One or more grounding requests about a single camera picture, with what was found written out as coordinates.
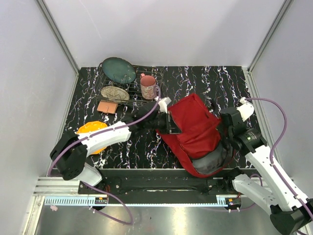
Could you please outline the red student backpack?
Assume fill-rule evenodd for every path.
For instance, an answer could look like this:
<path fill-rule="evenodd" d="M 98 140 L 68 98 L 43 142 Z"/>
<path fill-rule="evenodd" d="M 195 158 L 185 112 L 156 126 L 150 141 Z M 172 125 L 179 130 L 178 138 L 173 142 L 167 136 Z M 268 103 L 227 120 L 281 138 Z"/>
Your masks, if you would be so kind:
<path fill-rule="evenodd" d="M 232 161 L 234 150 L 224 136 L 221 119 L 209 112 L 198 95 L 191 94 L 168 110 L 181 133 L 157 133 L 188 173 L 211 177 Z"/>

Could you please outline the dark wire dish rack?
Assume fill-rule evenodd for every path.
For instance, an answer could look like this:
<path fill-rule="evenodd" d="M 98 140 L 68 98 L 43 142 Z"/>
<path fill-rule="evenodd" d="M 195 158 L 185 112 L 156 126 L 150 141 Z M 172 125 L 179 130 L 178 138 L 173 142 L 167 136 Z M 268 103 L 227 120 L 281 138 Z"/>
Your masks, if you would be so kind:
<path fill-rule="evenodd" d="M 145 103 L 148 103 L 149 100 L 145 99 L 141 93 L 140 75 L 143 73 L 145 75 L 153 76 L 156 79 L 156 84 L 161 88 L 163 84 L 165 70 L 163 67 L 147 67 L 147 66 L 134 66 L 134 69 L 136 71 L 135 80 L 129 84 L 121 84 L 109 79 L 104 74 L 102 65 L 99 64 L 89 84 L 88 92 L 90 96 L 97 101 L 108 101 L 125 105 L 141 106 Z M 129 99 L 122 100 L 117 95 L 111 96 L 109 98 L 102 96 L 101 90 L 107 86 L 118 87 L 120 89 L 125 90 L 129 95 Z"/>

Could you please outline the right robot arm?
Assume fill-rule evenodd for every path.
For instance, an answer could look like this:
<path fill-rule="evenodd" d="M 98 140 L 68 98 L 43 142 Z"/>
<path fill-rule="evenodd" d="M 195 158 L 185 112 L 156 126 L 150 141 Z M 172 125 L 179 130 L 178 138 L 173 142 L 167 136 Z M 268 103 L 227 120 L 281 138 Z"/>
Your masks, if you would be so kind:
<path fill-rule="evenodd" d="M 254 107 L 245 103 L 238 108 L 220 111 L 228 143 L 252 163 L 267 183 L 267 188 L 252 181 L 238 168 L 222 181 L 224 192 L 244 194 L 261 207 L 282 235 L 297 232 L 313 220 L 313 201 L 286 174 L 275 158 L 270 158 L 270 147 L 257 129 L 246 127 L 245 121 Z"/>

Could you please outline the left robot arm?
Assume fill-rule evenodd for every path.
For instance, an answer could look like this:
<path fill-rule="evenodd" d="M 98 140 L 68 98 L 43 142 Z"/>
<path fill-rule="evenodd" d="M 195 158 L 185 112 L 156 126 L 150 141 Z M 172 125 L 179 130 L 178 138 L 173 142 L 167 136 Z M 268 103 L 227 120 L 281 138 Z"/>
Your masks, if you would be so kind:
<path fill-rule="evenodd" d="M 127 142 L 148 129 L 169 135 L 182 133 L 166 104 L 150 102 L 111 126 L 96 127 L 85 133 L 66 132 L 49 155 L 52 166 L 58 169 L 63 180 L 78 179 L 92 192 L 100 194 L 106 182 L 100 171 L 86 162 L 87 157 L 105 147 Z"/>

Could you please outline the pink patterned mug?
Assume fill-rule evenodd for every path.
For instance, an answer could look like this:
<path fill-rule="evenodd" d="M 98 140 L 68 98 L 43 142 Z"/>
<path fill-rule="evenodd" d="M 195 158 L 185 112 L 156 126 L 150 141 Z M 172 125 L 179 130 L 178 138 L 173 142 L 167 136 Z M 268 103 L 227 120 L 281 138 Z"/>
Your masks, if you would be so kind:
<path fill-rule="evenodd" d="M 156 79 L 151 75 L 140 75 L 141 94 L 144 99 L 151 100 L 155 97 Z"/>

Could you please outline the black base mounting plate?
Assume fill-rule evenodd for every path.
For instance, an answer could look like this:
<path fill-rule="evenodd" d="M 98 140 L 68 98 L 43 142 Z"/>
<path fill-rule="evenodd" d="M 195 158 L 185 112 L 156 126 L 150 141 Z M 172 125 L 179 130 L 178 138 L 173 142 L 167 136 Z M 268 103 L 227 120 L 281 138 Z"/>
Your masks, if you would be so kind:
<path fill-rule="evenodd" d="M 101 169 L 103 181 L 96 187 L 115 195 L 130 192 L 226 192 L 225 179 L 234 169 L 226 168 L 206 178 L 197 178 L 184 169 Z"/>

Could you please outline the pink leather wallet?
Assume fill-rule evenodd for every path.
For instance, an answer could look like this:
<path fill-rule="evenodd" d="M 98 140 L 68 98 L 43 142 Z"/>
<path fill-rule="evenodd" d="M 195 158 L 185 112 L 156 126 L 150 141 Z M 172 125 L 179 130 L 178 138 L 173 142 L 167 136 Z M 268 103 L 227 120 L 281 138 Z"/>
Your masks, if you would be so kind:
<path fill-rule="evenodd" d="M 106 114 L 115 114 L 118 104 L 114 102 L 100 101 L 97 111 Z"/>

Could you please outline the beige patterned plate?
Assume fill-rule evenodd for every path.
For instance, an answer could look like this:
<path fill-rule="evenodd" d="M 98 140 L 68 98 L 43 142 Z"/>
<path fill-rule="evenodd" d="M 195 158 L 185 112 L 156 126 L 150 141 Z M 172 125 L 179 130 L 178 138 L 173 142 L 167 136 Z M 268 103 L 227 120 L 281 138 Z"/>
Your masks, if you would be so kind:
<path fill-rule="evenodd" d="M 129 100 L 130 95 L 122 88 L 114 86 L 103 87 L 100 91 L 101 95 L 111 100 Z"/>

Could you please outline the teal round plate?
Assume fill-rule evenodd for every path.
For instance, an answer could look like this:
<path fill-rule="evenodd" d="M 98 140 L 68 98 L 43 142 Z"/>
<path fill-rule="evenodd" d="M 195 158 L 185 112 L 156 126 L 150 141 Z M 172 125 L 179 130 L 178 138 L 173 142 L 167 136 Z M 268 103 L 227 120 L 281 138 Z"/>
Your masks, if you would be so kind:
<path fill-rule="evenodd" d="M 129 84 L 136 79 L 136 70 L 132 64 L 118 57 L 105 59 L 102 71 L 110 80 L 119 84 Z"/>

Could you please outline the aluminium frame rail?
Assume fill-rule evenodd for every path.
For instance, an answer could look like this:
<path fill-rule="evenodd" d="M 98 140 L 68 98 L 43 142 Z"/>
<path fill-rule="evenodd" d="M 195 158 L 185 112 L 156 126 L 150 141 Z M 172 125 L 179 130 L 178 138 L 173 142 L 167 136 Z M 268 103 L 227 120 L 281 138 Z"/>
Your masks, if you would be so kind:
<path fill-rule="evenodd" d="M 61 177 L 37 181 L 34 195 L 45 197 L 47 205 L 122 206 L 128 207 L 226 207 L 242 196 L 236 192 L 200 194 L 196 192 L 130 192 L 115 195 L 99 193 L 78 180 L 64 181 Z"/>

